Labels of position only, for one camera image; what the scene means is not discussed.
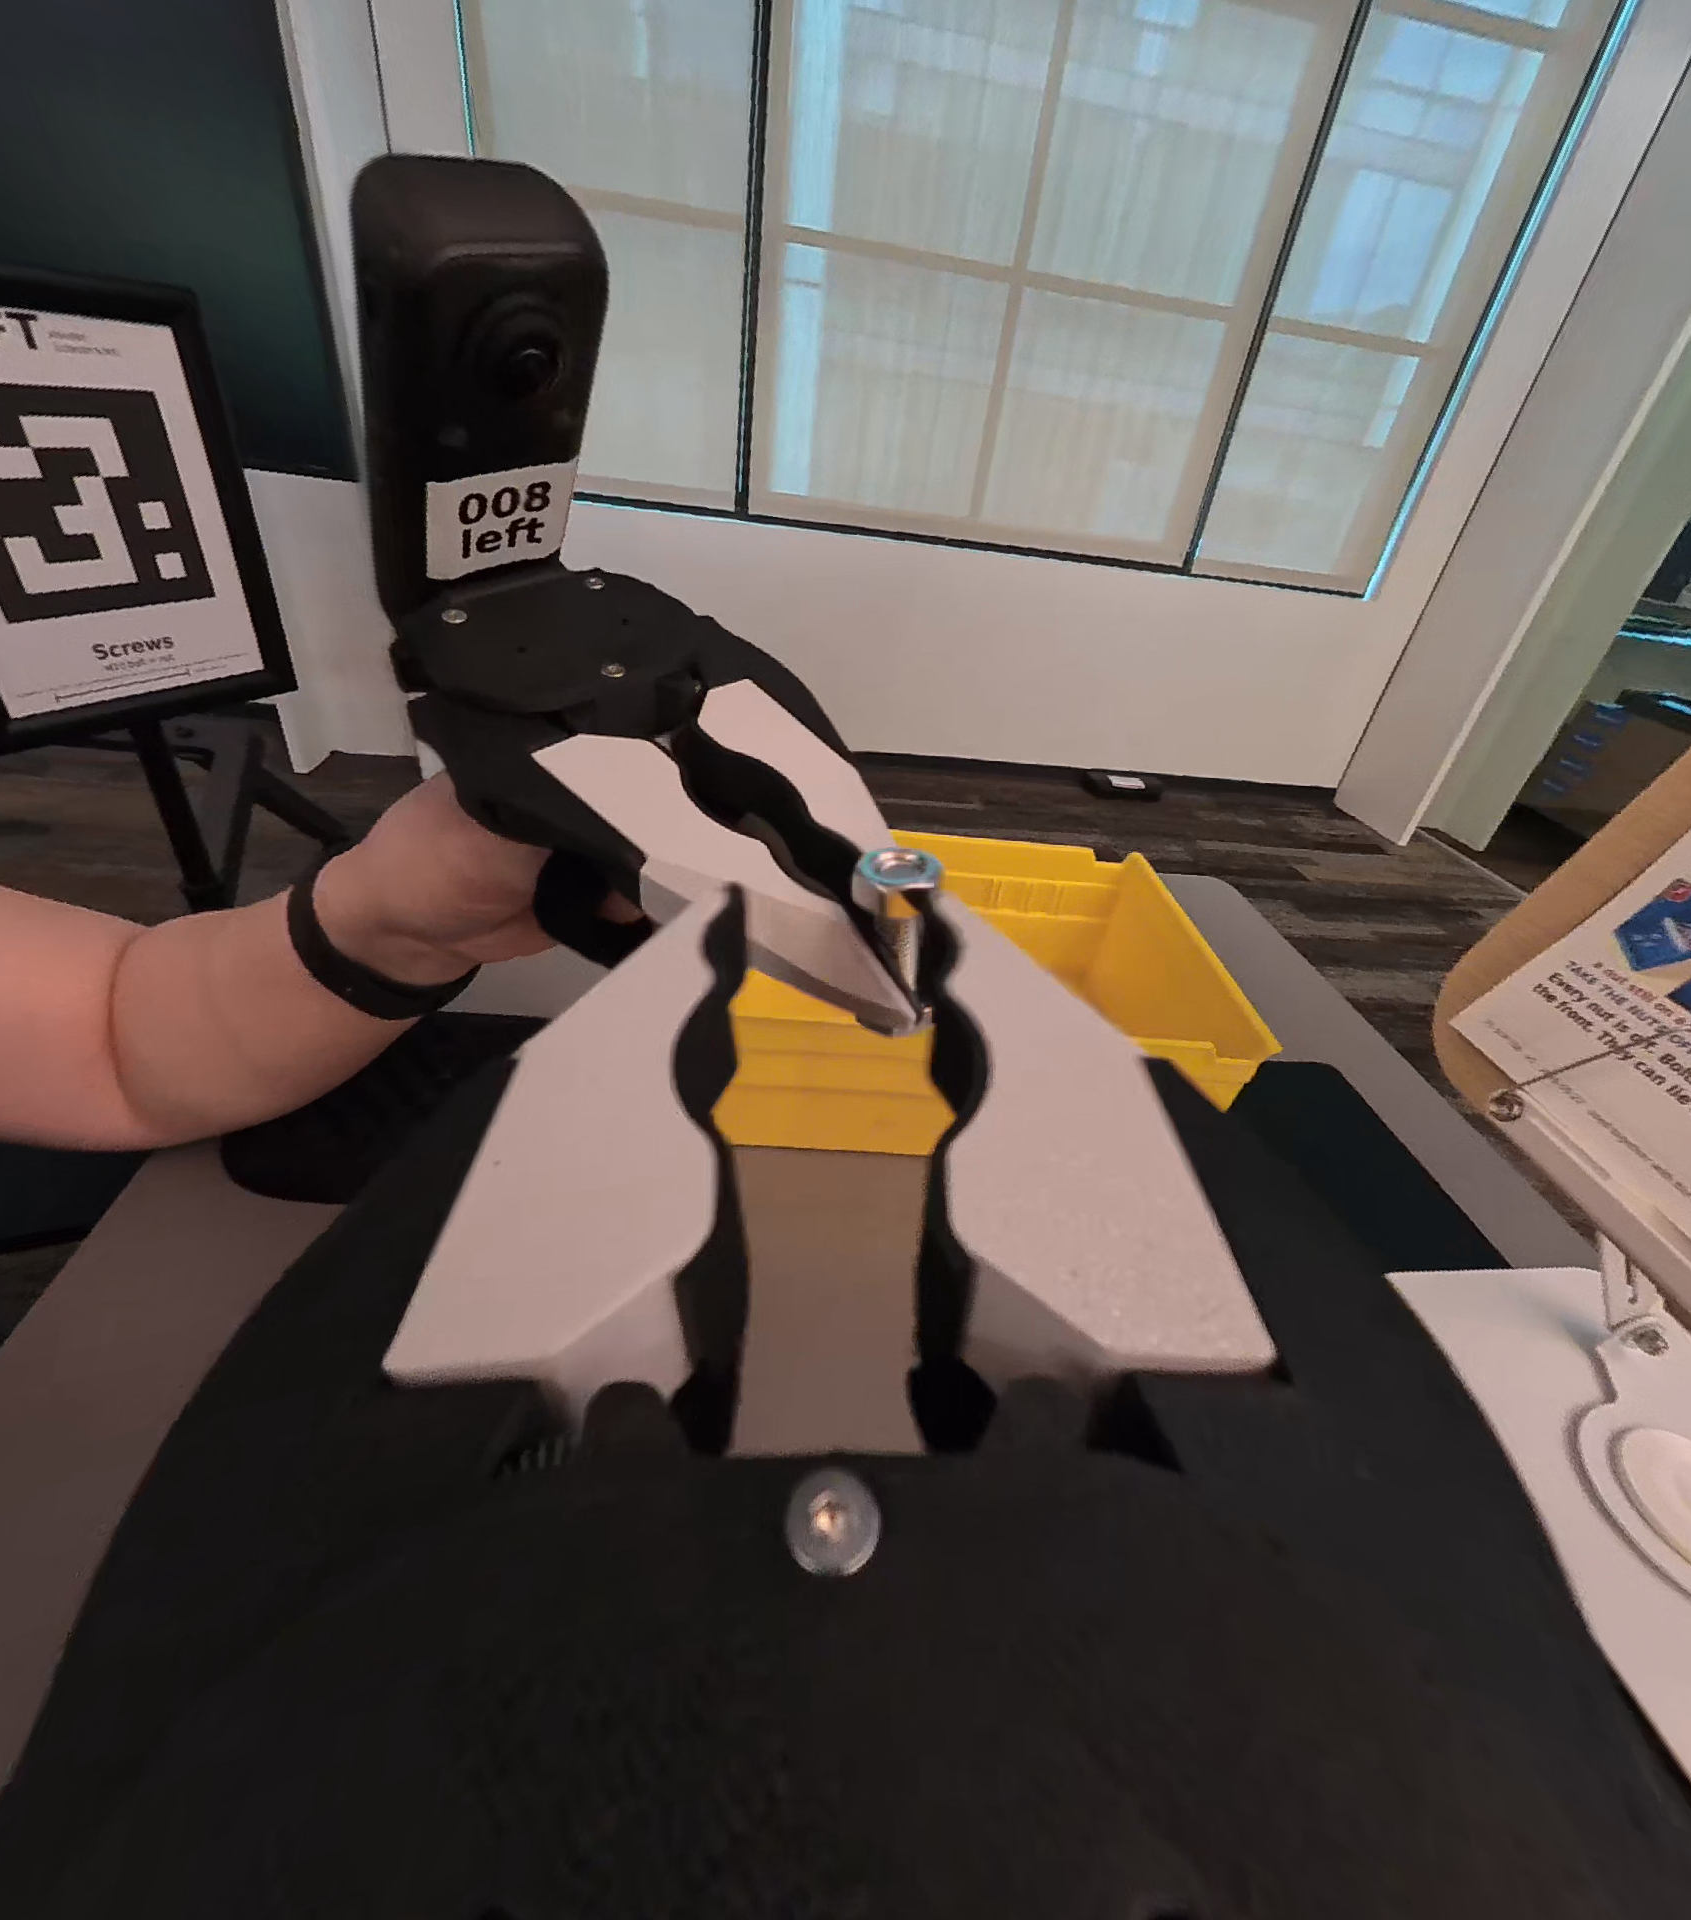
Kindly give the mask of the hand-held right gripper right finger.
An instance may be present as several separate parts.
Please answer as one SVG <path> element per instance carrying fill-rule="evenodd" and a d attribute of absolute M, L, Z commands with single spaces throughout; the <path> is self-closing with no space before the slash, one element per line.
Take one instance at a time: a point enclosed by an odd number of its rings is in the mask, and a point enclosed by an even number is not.
<path fill-rule="evenodd" d="M 1148 1057 L 953 892 L 916 901 L 927 1157 L 909 1415 L 969 1452 L 1011 1388 L 1267 1381 L 1273 1330 Z"/>

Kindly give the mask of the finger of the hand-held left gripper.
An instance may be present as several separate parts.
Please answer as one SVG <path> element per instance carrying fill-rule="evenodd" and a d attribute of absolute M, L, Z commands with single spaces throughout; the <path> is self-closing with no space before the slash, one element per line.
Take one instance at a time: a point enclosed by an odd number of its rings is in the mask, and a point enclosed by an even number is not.
<path fill-rule="evenodd" d="M 569 736 L 537 764 L 638 851 L 636 892 L 654 924 L 730 892 L 744 901 L 746 964 L 823 999 L 871 1034 L 920 1030 L 924 1008 L 855 901 L 858 847 L 788 809 L 721 823 L 654 740 Z"/>
<path fill-rule="evenodd" d="M 756 678 L 676 678 L 681 862 L 721 881 L 855 881 L 888 846 L 858 760 Z"/>

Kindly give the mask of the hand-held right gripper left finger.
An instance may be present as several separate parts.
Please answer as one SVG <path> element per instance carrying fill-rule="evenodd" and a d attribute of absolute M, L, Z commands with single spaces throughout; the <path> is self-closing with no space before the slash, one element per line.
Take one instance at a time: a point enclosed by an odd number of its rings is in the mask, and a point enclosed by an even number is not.
<path fill-rule="evenodd" d="M 744 973 L 744 892 L 725 887 L 521 1046 L 384 1347 L 389 1381 L 530 1381 L 573 1416 L 647 1384 L 695 1452 L 730 1447 L 746 1243 L 712 1111 Z"/>

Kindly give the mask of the steel hex bolt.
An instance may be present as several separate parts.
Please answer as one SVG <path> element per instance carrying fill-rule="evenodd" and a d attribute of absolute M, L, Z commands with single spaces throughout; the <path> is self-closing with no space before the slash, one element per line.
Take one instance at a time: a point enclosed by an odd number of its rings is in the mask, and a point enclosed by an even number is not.
<path fill-rule="evenodd" d="M 920 944 L 924 914 L 934 901 L 935 892 L 916 901 L 916 908 L 909 908 L 905 915 L 888 919 L 858 908 L 858 915 L 867 924 L 876 939 L 880 960 L 888 964 L 901 995 L 901 1024 L 894 1024 L 892 1034 L 914 1034 L 927 1022 L 927 999 L 920 995 Z"/>

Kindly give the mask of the yellow plastic bin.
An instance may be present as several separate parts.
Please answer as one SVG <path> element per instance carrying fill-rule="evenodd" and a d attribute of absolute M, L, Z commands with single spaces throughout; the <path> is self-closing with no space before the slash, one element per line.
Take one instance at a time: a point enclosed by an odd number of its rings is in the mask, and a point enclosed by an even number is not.
<path fill-rule="evenodd" d="M 1279 1053 L 1277 1034 L 1139 851 L 897 829 L 949 887 L 1139 1053 L 1216 1108 Z M 746 973 L 734 1008 L 735 1073 L 712 1118 L 734 1146 L 927 1157 L 953 1108 L 927 1037 L 880 1037 L 798 989 Z"/>

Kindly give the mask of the person's left forearm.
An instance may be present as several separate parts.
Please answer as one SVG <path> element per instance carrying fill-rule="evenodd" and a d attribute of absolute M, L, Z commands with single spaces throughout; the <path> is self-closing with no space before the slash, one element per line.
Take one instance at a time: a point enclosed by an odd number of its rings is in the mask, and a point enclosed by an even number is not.
<path fill-rule="evenodd" d="M 337 1090 L 400 1034 L 305 973 L 283 897 L 127 924 L 0 887 L 0 1142 L 210 1139 Z"/>

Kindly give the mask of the person's left hand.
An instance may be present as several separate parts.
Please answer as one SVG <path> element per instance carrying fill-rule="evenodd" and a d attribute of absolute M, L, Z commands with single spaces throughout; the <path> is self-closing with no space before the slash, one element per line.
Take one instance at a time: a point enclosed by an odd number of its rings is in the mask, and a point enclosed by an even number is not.
<path fill-rule="evenodd" d="M 434 771 L 322 866 L 308 908 L 347 960 L 434 989 L 560 947 L 531 908 L 544 862 L 544 847 L 481 825 Z"/>

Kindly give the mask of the black framed marker sign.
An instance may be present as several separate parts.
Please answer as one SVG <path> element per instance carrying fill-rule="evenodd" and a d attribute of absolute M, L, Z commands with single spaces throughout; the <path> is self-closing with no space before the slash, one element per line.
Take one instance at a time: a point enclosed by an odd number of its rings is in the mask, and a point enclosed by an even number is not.
<path fill-rule="evenodd" d="M 253 809 L 347 846 L 267 764 L 295 686 L 196 299 L 0 268 L 0 754 L 135 754 L 186 906 L 227 908 Z"/>

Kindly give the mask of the frosted glass window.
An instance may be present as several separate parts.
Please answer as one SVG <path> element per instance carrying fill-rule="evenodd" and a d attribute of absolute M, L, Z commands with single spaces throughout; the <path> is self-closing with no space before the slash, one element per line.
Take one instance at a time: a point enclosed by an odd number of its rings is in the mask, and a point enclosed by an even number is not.
<path fill-rule="evenodd" d="M 1626 3 L 458 3 L 580 489 L 1364 592 Z"/>

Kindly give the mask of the large black wall screen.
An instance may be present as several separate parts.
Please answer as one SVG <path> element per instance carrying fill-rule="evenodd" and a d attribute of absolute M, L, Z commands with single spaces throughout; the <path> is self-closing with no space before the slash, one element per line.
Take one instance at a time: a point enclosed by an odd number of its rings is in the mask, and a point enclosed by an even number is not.
<path fill-rule="evenodd" d="M 0 3 L 0 268 L 193 291 L 243 465 L 354 477 L 274 3 Z"/>

